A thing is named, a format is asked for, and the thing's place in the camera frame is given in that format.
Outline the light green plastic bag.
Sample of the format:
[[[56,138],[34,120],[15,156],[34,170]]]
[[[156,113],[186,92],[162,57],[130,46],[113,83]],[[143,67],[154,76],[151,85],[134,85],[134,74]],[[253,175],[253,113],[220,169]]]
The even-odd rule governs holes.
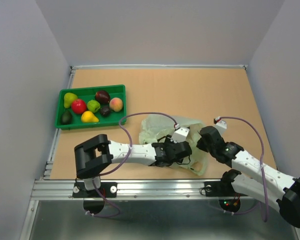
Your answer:
[[[182,163],[173,163],[170,168],[183,168],[197,176],[202,176],[209,163],[208,154],[196,148],[196,145],[200,138],[199,131],[206,125],[198,119],[183,116],[174,116],[173,118],[181,127],[189,129],[186,141],[191,147],[192,155],[186,157]],[[150,114],[141,122],[139,144],[162,143],[164,142],[163,137],[172,135],[174,130],[174,122],[170,118],[159,114]]]

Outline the dark purple mangosteen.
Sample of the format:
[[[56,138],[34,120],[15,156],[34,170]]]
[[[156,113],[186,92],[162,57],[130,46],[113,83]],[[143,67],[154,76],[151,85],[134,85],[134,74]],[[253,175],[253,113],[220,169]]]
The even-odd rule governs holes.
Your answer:
[[[111,114],[111,112],[112,109],[108,105],[101,107],[99,110],[100,115],[103,117],[108,117]]]

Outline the light green wrinkled fruit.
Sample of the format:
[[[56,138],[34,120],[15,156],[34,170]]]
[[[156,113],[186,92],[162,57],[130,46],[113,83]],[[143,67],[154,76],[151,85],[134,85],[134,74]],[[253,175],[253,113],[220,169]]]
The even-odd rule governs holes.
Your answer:
[[[97,113],[100,108],[101,108],[101,105],[96,100],[92,99],[87,103],[87,109],[92,113]]]

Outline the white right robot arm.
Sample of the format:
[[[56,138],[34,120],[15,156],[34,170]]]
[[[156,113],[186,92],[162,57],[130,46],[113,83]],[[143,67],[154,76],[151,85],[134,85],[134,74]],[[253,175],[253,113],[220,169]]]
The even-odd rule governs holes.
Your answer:
[[[202,128],[199,135],[197,148],[231,168],[220,179],[220,194],[238,193],[254,198],[300,229],[300,177],[284,174],[261,163],[240,145],[225,142],[214,126]]]

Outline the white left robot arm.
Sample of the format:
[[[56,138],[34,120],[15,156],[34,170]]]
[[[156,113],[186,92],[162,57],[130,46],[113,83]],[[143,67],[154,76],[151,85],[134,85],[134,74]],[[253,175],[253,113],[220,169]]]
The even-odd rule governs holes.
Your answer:
[[[111,164],[141,164],[144,166],[169,167],[182,163],[192,154],[188,142],[154,142],[144,145],[123,144],[99,134],[74,148],[76,177],[83,180],[84,191],[90,197],[101,193],[100,176]]]

